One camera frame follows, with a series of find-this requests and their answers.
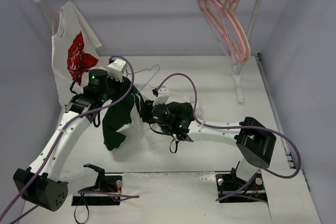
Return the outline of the white and green t-shirt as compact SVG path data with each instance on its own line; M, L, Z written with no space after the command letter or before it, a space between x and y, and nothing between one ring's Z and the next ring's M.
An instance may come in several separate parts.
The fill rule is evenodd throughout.
M132 123L131 112L134 108L136 108L138 117L142 119L140 108L141 102L144 102L144 99L141 94L136 94L136 92L138 92L138 89L133 86L130 93L121 102L108 108L102 120L104 145L109 151L119 148L121 143L126 139L126 136L120 133L119 130L125 125ZM193 105L191 103L171 102L166 106L173 114L185 117L188 120L194 119Z

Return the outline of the light blue wire hanger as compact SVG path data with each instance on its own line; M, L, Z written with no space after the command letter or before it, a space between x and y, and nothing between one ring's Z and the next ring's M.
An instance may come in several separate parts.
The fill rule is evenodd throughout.
M142 80L142 82L138 81L138 84L141 84L138 86L138 92L137 94L140 94L154 79L154 77L160 72L161 67L159 64L155 64L151 67L147 67L144 69L138 69L137 71L134 71L134 75L136 77L143 77L145 79Z

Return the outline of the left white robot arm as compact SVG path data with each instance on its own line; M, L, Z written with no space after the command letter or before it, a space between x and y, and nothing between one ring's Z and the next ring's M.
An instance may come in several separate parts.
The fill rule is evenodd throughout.
M98 113L121 102L132 90L133 79L117 80L102 69L88 72L83 92L66 105L61 122L41 154L28 168L18 168L13 180L25 201L50 211L57 211L69 194L69 183L61 181L61 171L70 152Z

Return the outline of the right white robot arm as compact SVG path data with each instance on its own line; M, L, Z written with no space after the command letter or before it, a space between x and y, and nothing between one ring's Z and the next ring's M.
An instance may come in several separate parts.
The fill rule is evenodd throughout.
M268 169L274 152L276 137L256 119L246 117L242 122L228 123L229 130L219 125L209 127L194 116L193 106L189 102L155 103L144 102L143 120L149 125L156 124L160 130L155 133L173 138L179 142L216 142L237 147L242 160L232 175L233 184L245 188L251 177L259 169Z

